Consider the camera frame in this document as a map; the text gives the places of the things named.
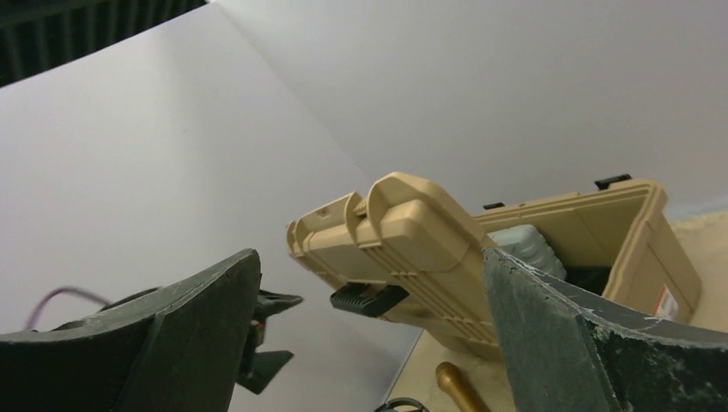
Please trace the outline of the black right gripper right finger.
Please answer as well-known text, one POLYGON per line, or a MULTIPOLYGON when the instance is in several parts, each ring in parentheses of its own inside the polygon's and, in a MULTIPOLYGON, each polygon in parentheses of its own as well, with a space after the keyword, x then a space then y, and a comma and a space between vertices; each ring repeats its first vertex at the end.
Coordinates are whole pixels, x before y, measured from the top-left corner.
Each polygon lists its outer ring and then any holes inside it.
POLYGON ((482 250, 519 411, 724 411, 727 335, 637 312, 482 250))

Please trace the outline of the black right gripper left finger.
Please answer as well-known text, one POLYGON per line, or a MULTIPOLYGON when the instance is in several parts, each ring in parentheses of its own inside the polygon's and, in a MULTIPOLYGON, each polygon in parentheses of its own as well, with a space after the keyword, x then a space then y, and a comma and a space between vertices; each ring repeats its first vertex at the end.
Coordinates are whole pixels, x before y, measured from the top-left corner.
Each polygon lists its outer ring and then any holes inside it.
POLYGON ((245 249, 49 331, 1 337, 4 411, 225 411, 261 280, 245 249))

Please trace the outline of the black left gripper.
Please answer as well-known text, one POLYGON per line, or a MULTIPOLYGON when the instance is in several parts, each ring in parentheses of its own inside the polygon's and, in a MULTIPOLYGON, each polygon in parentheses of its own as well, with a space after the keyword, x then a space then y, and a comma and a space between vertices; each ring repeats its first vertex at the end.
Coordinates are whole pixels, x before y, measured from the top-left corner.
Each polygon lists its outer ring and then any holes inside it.
MULTIPOLYGON (((114 308, 129 301, 150 294, 159 287, 144 289, 121 300, 109 303, 99 310, 114 308)), ((304 301, 304 298, 294 294, 279 294, 260 289, 258 300, 255 305, 252 318, 246 337, 246 345, 243 351, 236 384, 247 389, 255 395, 260 395, 275 376, 294 358, 294 354, 287 350, 255 352, 259 338, 262 336, 260 329, 267 318, 285 312, 304 301)))

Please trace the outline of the gold microphone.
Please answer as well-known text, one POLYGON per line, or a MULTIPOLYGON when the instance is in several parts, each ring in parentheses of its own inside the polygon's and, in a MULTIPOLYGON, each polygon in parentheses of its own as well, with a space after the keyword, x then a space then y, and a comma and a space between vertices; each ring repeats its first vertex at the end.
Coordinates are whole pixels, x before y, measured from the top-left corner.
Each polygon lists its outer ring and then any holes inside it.
POLYGON ((491 409, 474 389, 466 375, 451 362, 441 362, 435 369, 439 388, 463 412, 490 412, 491 409))

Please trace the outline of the black tripod shock mount stand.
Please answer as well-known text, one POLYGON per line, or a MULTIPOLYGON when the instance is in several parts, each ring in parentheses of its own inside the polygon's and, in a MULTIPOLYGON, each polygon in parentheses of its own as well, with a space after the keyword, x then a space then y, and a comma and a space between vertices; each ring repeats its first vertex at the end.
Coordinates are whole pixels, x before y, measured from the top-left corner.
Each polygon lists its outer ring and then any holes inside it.
POLYGON ((424 403, 411 397, 394 397, 378 406, 375 412, 429 412, 424 403))

